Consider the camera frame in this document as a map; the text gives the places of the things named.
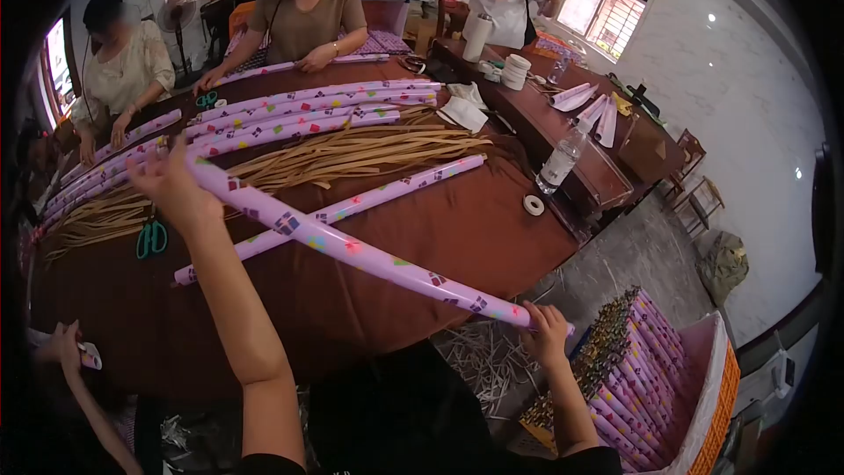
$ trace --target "white t-shirt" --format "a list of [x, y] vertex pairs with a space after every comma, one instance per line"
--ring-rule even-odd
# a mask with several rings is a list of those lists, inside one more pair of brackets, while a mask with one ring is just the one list
[[469, 10], [469, 19], [463, 28], [466, 39], [469, 39], [474, 31], [478, 14], [483, 12], [492, 17], [492, 32], [486, 39], [487, 44], [510, 48], [521, 48], [525, 45], [525, 29], [528, 27], [525, 0], [469, 0]]

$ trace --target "white thermos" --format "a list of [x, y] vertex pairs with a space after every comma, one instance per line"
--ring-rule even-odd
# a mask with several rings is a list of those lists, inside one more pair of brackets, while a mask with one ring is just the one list
[[490, 37], [492, 31], [492, 17], [486, 13], [479, 13], [476, 18], [469, 19], [474, 22], [474, 29], [469, 40], [466, 41], [466, 48], [463, 50], [463, 60], [470, 63], [480, 61], [480, 54], [484, 51], [486, 37]]

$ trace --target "brown t-shirt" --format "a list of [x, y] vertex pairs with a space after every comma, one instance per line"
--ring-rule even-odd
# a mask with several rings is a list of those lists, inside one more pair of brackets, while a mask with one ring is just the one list
[[299, 60], [313, 48], [337, 40], [340, 27], [351, 33], [366, 26], [360, 0], [319, 0], [310, 11], [302, 11], [295, 0], [258, 0], [249, 19], [249, 28], [264, 33], [273, 11], [272, 43], [267, 53], [269, 64]]

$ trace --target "beige blouse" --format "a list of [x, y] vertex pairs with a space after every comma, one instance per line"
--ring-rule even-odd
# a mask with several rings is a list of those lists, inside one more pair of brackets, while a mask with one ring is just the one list
[[108, 108], [109, 113], [122, 113], [153, 79], [164, 87], [157, 101], [169, 98], [175, 83], [173, 64], [159, 27], [152, 21], [143, 21], [119, 54], [105, 63], [96, 56], [85, 63], [85, 99], [77, 100], [71, 108], [73, 126], [100, 134], [107, 125], [99, 121], [101, 111]]

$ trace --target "bag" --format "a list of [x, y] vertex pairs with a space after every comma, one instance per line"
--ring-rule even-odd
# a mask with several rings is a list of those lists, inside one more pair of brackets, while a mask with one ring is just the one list
[[744, 243], [741, 238], [723, 231], [696, 267], [712, 302], [723, 306], [730, 292], [747, 277], [749, 264]]
[[525, 26], [525, 46], [533, 43], [536, 40], [536, 27], [533, 26], [533, 21], [530, 18], [530, 0], [525, 0], [525, 15], [527, 16], [527, 25]]

